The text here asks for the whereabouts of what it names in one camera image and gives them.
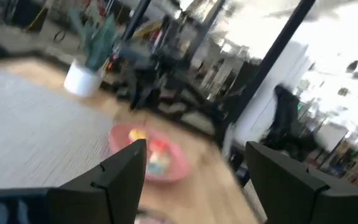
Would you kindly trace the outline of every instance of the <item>gray rug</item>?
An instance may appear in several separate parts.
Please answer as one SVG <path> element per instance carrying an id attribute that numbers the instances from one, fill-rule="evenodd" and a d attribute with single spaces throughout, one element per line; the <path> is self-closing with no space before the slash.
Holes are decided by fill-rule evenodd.
<path id="1" fill-rule="evenodd" d="M 114 121 L 0 70 L 0 188 L 59 186 L 109 155 Z"/>

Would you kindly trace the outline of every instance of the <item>plant pot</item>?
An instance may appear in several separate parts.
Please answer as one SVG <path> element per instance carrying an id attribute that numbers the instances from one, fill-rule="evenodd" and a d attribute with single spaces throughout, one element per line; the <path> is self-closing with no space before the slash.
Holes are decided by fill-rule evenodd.
<path id="1" fill-rule="evenodd" d="M 70 93 L 87 97 L 97 92 L 102 80 L 103 78 L 100 73 L 95 73 L 85 68 L 74 59 L 67 73 L 64 87 Z"/>

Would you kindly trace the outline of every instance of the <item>green leaves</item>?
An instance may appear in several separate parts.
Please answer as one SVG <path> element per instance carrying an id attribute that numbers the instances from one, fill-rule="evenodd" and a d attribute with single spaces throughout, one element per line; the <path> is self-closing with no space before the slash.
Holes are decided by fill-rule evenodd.
<path id="1" fill-rule="evenodd" d="M 98 6 L 95 1 L 88 8 L 88 20 L 83 24 L 81 14 L 76 9 L 70 9 L 69 18 L 80 36 L 87 60 L 85 66 L 97 71 L 110 56 L 116 39 L 116 21 L 111 14 L 104 21 L 100 20 Z"/>

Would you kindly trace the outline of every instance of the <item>pink bowl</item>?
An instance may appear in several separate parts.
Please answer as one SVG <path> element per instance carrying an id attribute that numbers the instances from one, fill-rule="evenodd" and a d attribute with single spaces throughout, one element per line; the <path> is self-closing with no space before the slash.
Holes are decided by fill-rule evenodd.
<path id="1" fill-rule="evenodd" d="M 183 179 L 188 175 L 190 166 L 182 149 L 177 144 L 172 143 L 166 135 L 141 124 L 119 123 L 111 128 L 109 133 L 109 146 L 113 154 L 128 145 L 128 135 L 132 129 L 143 129 L 146 132 L 147 147 L 149 147 L 150 140 L 152 139 L 159 139 L 169 143 L 171 163 L 167 173 L 159 176 L 146 172 L 146 180 L 170 183 Z"/>

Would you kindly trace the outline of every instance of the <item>wooden table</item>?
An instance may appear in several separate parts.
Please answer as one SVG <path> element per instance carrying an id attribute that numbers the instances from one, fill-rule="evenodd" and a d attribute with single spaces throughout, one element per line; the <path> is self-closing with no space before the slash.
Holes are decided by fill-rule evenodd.
<path id="1" fill-rule="evenodd" d="M 163 131 L 179 144 L 191 164 L 191 175 L 171 185 L 145 183 L 140 206 L 163 212 L 178 224 L 257 223 L 240 187 L 213 143 L 145 111 L 130 113 L 127 103 L 117 102 L 106 93 L 98 92 L 87 99 L 73 96 L 63 88 L 63 71 L 44 62 L 22 59 L 0 62 L 1 67 L 116 120 L 147 124 Z"/>

